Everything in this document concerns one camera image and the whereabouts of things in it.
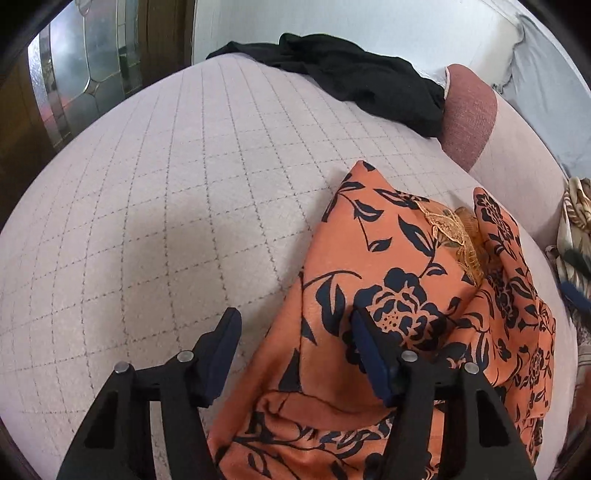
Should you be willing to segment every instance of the pillow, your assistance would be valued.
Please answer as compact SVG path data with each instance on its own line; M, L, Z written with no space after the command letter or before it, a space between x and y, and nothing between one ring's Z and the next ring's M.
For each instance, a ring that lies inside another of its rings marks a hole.
M556 244L564 173L531 127L462 65L450 65L443 151L492 193L542 249Z

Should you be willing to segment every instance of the metal rivet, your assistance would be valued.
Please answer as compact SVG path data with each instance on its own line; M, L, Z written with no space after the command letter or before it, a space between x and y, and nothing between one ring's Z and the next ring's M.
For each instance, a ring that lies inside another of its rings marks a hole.
M464 364L464 370L471 375L476 375L480 371L480 369L478 368L478 365L476 365L472 362L468 362L468 363Z
M183 350L182 352L178 353L177 360L183 364L185 362L190 362L191 360L193 360L193 357L194 355L191 350Z
M412 350L405 350L404 352L402 352L402 360L404 360L405 362L408 362L409 364L416 362L418 359L418 355L413 352Z
M129 363L125 361L117 362L114 367L114 371L116 374L124 374L129 369Z

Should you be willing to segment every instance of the orange floral fabric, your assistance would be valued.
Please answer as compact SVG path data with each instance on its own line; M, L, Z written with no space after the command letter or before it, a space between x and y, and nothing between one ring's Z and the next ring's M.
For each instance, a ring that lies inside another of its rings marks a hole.
M458 254L459 242L426 218L445 206L393 189L366 162L354 166L214 422L209 445L224 478L375 476L396 412L365 375L349 324L353 304L419 355L477 363L535 461L552 390L554 318L534 288L513 218L482 189L474 201L478 227L467 237L476 242L468 249L486 249L474 264L486 261L479 285L463 264L466 249ZM466 212L460 217L469 223ZM443 413L434 408L425 478L437 475L442 434Z

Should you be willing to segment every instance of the wall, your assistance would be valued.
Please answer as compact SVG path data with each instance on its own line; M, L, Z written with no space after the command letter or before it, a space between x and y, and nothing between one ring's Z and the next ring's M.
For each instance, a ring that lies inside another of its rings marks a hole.
M482 0L199 0L193 62L230 40L276 43L287 31L347 38L427 73L461 63L490 84L518 41L512 22Z

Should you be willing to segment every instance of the black cloth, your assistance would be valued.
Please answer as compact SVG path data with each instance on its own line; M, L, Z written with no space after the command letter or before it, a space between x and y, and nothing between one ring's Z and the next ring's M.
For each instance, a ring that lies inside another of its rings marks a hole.
M265 65L310 75L337 100L353 101L367 113L403 123L424 137L441 133L443 88L421 78L401 58L369 53L330 35L290 33L281 36L279 45L232 41L207 58L225 53L245 53Z

